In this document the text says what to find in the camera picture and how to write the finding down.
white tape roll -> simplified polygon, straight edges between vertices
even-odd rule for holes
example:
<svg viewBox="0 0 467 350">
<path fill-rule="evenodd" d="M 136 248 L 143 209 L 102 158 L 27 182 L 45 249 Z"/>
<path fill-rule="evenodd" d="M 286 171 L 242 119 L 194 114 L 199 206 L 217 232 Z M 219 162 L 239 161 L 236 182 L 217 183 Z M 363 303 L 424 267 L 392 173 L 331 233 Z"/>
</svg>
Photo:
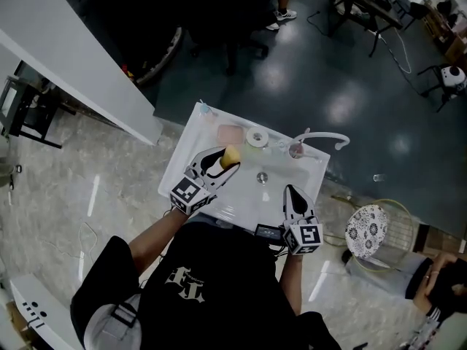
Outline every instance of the white tape roll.
<svg viewBox="0 0 467 350">
<path fill-rule="evenodd" d="M 251 127 L 247 132 L 247 143 L 255 148 L 262 148 L 268 144 L 269 135 L 264 128 Z"/>
</svg>

faucet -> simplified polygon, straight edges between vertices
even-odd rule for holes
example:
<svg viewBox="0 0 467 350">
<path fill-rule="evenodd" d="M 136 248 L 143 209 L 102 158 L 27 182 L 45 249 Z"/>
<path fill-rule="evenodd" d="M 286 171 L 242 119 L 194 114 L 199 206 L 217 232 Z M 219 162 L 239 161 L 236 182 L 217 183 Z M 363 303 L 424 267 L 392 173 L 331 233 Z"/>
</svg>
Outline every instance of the faucet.
<svg viewBox="0 0 467 350">
<path fill-rule="evenodd" d="M 309 132 L 309 133 L 302 133 L 301 135 L 298 135 L 297 137 L 295 137 L 294 139 L 292 139 L 288 144 L 287 144 L 287 148 L 290 149 L 290 147 L 292 145 L 294 145 L 295 143 L 298 143 L 300 142 L 300 140 L 304 140 L 304 139 L 308 139 L 308 138 L 312 138 L 312 137 L 331 137 L 333 139 L 339 139 L 339 140 L 342 140 L 342 142 L 340 143 L 336 143 L 336 145 L 334 146 L 334 148 L 336 148 L 336 150 L 341 150 L 342 147 L 345 147 L 346 145 L 348 145 L 350 143 L 350 139 L 345 136 L 345 135 L 341 135 L 340 133 L 333 133 L 333 132 Z"/>
</svg>

sink basin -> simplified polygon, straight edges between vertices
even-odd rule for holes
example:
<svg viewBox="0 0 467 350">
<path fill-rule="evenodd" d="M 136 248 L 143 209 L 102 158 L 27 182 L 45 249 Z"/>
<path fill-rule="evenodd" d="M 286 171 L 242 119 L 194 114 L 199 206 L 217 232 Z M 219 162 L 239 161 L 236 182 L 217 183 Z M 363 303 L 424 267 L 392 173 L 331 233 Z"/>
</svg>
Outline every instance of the sink basin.
<svg viewBox="0 0 467 350">
<path fill-rule="evenodd" d="M 200 106 L 200 103 L 195 105 L 159 185 L 159 193 L 167 198 L 194 156 L 202 150 L 218 146 L 219 125 L 239 125 L 245 133 L 251 127 L 258 127 L 249 120 L 214 108 L 215 121 L 208 123 L 200 117 Z M 203 213 L 254 232 L 258 224 L 278 226 L 284 222 L 282 196 L 287 184 L 300 187 L 316 201 L 329 155 L 304 144 L 305 153 L 313 157 L 293 159 L 277 147 L 279 140 L 289 142 L 292 139 L 264 129 L 269 134 L 269 147 L 255 149 L 246 144 L 238 146 L 242 156 L 240 169 L 217 191 L 217 199 L 201 209 Z M 216 163 L 212 172 L 219 170 L 220 165 Z"/>
</svg>

marble floor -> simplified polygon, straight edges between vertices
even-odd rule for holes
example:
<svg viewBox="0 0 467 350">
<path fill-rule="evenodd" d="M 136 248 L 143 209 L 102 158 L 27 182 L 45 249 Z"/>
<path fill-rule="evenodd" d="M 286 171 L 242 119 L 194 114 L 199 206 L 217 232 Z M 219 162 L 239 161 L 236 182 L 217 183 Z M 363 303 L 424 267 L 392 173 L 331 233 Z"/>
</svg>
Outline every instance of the marble floor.
<svg viewBox="0 0 467 350">
<path fill-rule="evenodd" d="M 61 114 L 50 130 L 48 137 L 63 144 L 62 150 L 12 138 L 9 160 L 21 163 L 23 173 L 15 179 L 11 205 L 8 189 L 0 188 L 0 256 L 7 276 L 34 273 L 67 306 L 80 285 L 76 257 L 83 223 L 98 236 L 91 252 L 95 260 L 111 236 L 130 241 L 169 208 L 169 201 L 158 194 L 158 185 L 182 126 L 167 123 L 154 147 L 83 116 Z M 100 183 L 89 217 L 96 175 Z M 354 194 L 325 180 L 317 200 L 326 232 L 342 236 L 353 209 L 331 195 Z M 392 221 L 406 224 L 407 218 L 398 211 L 387 210 Z M 95 236 L 83 226 L 81 239 L 86 272 Z M 319 311 L 343 349 L 365 342 L 372 350 L 396 349 L 410 338 L 423 315 L 412 303 L 348 276 L 340 261 L 343 250 L 325 244 L 304 258 L 303 311 Z M 277 261 L 278 276 L 284 260 Z M 322 277 L 320 289 L 314 291 L 325 261 L 329 262 L 324 281 Z"/>
</svg>

shoe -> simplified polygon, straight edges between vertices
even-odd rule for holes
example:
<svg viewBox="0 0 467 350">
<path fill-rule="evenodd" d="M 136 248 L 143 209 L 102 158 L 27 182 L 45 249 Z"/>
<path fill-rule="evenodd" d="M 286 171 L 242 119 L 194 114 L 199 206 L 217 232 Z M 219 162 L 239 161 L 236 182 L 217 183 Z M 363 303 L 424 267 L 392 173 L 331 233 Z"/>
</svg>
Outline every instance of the shoe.
<svg viewBox="0 0 467 350">
<path fill-rule="evenodd" d="M 272 25 L 266 26 L 266 28 L 271 31 L 277 31 L 279 30 L 279 25 L 277 22 L 274 22 Z"/>
<path fill-rule="evenodd" d="M 284 15 L 282 13 L 279 13 L 277 10 L 274 12 L 276 15 L 277 20 L 293 20 L 297 18 L 297 12 L 294 12 L 293 10 L 287 9 L 287 13 Z"/>
</svg>

